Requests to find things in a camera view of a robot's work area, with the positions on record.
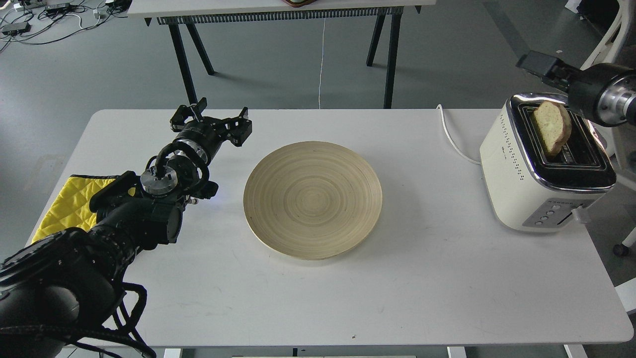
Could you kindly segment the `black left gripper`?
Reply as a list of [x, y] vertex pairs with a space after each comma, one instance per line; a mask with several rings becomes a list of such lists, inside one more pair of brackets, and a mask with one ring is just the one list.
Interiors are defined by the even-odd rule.
[[202, 151], [202, 159], [210, 163], [224, 141], [242, 147], [252, 134], [252, 121], [247, 106], [237, 116], [225, 119], [204, 117], [205, 108], [206, 97], [194, 104], [180, 105], [170, 119], [170, 128], [177, 132], [177, 140], [191, 143], [196, 151]]

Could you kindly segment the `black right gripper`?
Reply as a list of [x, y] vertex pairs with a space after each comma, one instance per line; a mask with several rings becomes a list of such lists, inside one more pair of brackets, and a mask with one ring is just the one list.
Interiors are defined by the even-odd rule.
[[601, 63], [579, 70], [536, 51], [522, 55], [516, 67], [564, 91], [569, 108], [595, 124], [603, 127], [635, 124], [634, 69]]

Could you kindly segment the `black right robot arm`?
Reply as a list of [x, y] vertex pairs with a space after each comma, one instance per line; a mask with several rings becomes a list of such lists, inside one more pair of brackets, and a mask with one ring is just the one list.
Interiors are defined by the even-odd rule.
[[635, 124], [636, 71], [632, 68], [600, 63], [580, 70], [536, 51], [522, 55], [516, 67], [566, 93], [569, 108], [594, 124]]

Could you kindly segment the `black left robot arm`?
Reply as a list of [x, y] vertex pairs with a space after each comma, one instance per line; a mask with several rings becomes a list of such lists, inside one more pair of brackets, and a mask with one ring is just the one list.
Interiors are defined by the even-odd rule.
[[145, 171], [124, 172], [91, 197], [95, 226], [68, 226], [4, 259], [3, 358], [54, 358], [66, 345], [116, 357], [86, 338], [156, 357], [136, 328], [147, 291], [125, 282], [125, 272], [141, 251], [176, 242], [186, 206], [218, 190], [209, 165], [221, 145], [240, 147], [252, 133], [248, 108], [220, 119], [202, 115], [206, 107], [205, 98], [181, 105], [170, 119], [175, 140]]

